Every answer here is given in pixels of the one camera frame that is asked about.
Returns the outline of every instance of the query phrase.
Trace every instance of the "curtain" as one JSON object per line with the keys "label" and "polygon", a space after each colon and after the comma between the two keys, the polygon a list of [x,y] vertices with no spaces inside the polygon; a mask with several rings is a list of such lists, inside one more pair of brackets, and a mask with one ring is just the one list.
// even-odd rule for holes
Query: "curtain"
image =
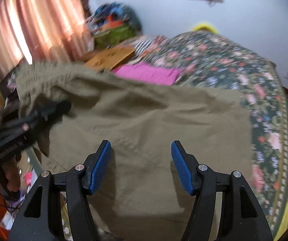
{"label": "curtain", "polygon": [[0,0],[0,78],[21,60],[67,62],[93,47],[81,0]]}

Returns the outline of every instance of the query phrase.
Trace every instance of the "pink fabric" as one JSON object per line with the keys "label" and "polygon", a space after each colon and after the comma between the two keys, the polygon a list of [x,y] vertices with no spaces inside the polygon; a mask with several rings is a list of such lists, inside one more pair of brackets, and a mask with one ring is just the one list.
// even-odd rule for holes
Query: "pink fabric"
{"label": "pink fabric", "polygon": [[123,65],[113,72],[121,78],[168,86],[172,85],[181,74],[177,69],[157,68],[146,63]]}

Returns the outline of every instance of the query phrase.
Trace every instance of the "floral bedsheet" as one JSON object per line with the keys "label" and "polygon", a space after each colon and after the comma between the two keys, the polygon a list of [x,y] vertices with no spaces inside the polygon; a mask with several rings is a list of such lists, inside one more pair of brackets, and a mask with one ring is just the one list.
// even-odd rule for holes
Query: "floral bedsheet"
{"label": "floral bedsheet", "polygon": [[252,188],[275,237],[288,199],[288,106],[274,64],[209,32],[180,34],[143,61],[183,70],[177,85],[242,92],[253,125]]}

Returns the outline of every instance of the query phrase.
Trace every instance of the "khaki cloth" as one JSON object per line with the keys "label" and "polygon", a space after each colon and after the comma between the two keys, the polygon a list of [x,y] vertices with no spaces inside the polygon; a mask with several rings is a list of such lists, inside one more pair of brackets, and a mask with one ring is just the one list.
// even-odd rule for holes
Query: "khaki cloth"
{"label": "khaki cloth", "polygon": [[67,171],[102,140],[111,142],[106,175],[89,202],[96,224],[128,241],[181,239],[194,197],[180,184],[172,141],[214,171],[251,176],[251,125],[238,91],[144,84],[44,62],[23,66],[17,89],[22,115],[46,99],[73,103],[71,116],[39,141],[49,156],[44,169]]}

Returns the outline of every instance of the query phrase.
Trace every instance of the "white wall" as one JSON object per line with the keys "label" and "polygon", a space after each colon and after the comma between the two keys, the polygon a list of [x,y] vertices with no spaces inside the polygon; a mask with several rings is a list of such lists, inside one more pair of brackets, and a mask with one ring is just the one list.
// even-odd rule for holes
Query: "white wall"
{"label": "white wall", "polygon": [[220,33],[277,64],[288,88],[288,0],[90,0],[92,10],[119,1],[133,7],[144,34],[173,37],[207,21]]}

